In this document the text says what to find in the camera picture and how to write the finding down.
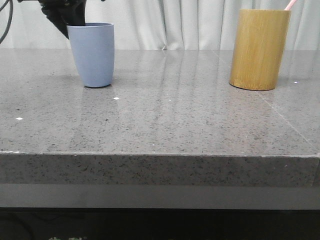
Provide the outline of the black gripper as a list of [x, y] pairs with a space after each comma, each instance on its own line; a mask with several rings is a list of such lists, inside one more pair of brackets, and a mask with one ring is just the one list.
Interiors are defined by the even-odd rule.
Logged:
[[[67, 38], [67, 24], [85, 26], [86, 0], [36, 0], [42, 6], [41, 11], [46, 18]], [[66, 23], [57, 8], [66, 7]]]

